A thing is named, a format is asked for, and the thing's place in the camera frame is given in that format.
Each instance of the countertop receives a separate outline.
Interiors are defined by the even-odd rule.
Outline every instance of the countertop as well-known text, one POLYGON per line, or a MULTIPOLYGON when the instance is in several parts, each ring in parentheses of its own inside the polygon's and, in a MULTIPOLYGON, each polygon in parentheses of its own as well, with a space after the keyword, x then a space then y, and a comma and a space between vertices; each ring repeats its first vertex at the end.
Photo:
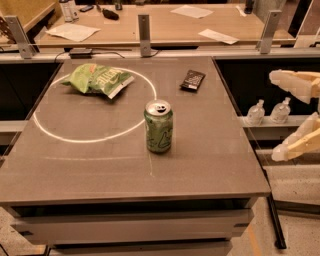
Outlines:
POLYGON ((268 196, 270 188, 210 57, 68 60, 0 168, 1 205, 268 196), (132 72, 114 100, 62 85, 78 65, 132 72), (189 69, 206 74, 180 89, 189 69), (171 149, 146 148, 143 111, 174 113, 171 149))
MULTIPOLYGON (((256 45, 261 39, 264 23, 255 15, 240 15, 237 4, 196 4, 192 7, 211 11, 202 18, 193 18, 173 13, 183 5, 123 5, 123 10, 114 10, 114 5, 101 6, 119 15, 119 20, 104 18, 96 8, 82 13, 73 24, 100 29, 89 38, 76 42, 65 38, 45 34, 37 40, 37 45, 45 47, 105 47, 139 46, 138 15, 150 17, 150 41, 152 46, 200 46, 228 45, 217 40, 199 35, 200 32, 212 31, 236 38, 240 43, 256 45)), ((65 24, 64 17, 59 18, 50 29, 65 24)), ((275 32, 274 42, 293 43, 294 38, 285 30, 275 32)))

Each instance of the gray tabletop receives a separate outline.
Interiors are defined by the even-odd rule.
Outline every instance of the gray tabletop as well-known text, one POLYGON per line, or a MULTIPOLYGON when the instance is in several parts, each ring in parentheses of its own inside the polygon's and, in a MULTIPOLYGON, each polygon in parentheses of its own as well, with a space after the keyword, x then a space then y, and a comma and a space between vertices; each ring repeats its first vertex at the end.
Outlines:
POLYGON ((208 57, 66 61, 0 169, 0 204, 267 196, 269 186, 208 57), (87 62, 132 72, 112 101, 60 83, 87 62), (206 77, 180 89, 189 69, 206 77), (143 111, 174 113, 171 149, 146 148, 143 111))

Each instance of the table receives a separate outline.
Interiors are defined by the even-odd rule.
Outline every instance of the table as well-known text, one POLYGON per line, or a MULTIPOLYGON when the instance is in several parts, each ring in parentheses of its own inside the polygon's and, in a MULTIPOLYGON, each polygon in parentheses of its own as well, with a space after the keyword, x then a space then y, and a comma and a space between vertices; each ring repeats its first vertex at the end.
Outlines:
MULTIPOLYGON (((201 19, 172 13, 182 5, 123 5, 123 10, 115 11, 114 6, 104 6, 119 14, 117 21, 103 17, 95 9, 79 13, 80 19, 74 24, 100 28, 101 30, 82 42, 44 35, 37 44, 45 47, 101 47, 101 46, 139 46, 138 14, 149 14, 152 46, 200 46, 224 45, 198 33, 210 29, 239 39, 240 43, 257 44, 264 24, 254 14, 242 17, 236 4, 202 4, 195 7, 213 11, 201 19)), ((53 27, 64 24, 61 17, 53 27)), ((276 31, 275 42, 290 43, 294 38, 286 31, 276 31)))
POLYGON ((200 243, 210 244, 202 255, 225 255, 223 246, 212 254, 216 240, 241 235, 269 194, 210 57, 65 61, 0 169, 0 205, 14 228, 52 248, 182 241, 185 253, 200 243), (60 84, 87 62, 135 81, 113 101, 60 84), (180 89, 189 69, 206 74, 197 93, 180 89), (143 110, 155 95, 174 113, 165 154, 145 145, 143 110))

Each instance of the bottle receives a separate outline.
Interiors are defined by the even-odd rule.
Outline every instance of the bottle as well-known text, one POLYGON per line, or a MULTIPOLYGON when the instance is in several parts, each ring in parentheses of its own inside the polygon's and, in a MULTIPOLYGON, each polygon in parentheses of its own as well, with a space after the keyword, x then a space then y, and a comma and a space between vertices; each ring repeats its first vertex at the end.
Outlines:
POLYGON ((70 12, 69 0, 59 0, 62 14, 65 22, 72 22, 73 18, 70 12))
POLYGON ((288 116, 290 114, 290 107, 289 107, 290 98, 286 97, 282 103, 278 103, 273 108, 270 119, 272 122, 277 124, 283 124, 287 121, 288 116))
POLYGON ((70 7, 70 13, 71 13, 72 19, 78 20, 79 16, 78 16, 77 8, 76 8, 76 3, 74 0, 69 0, 69 7, 70 7))
POLYGON ((251 126, 258 126, 261 124, 262 119, 264 117, 264 108, 263 108, 264 100, 259 100, 259 102, 252 106, 248 114, 246 116, 246 122, 251 126))

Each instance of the green chip bag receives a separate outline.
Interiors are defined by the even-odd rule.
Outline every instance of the green chip bag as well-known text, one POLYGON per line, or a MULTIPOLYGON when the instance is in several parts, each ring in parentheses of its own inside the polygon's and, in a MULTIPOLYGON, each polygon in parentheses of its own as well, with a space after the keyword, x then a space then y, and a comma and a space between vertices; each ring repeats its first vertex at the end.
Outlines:
POLYGON ((62 84, 71 85, 82 93, 103 93, 112 99, 133 80, 129 72, 87 63, 77 67, 62 84))

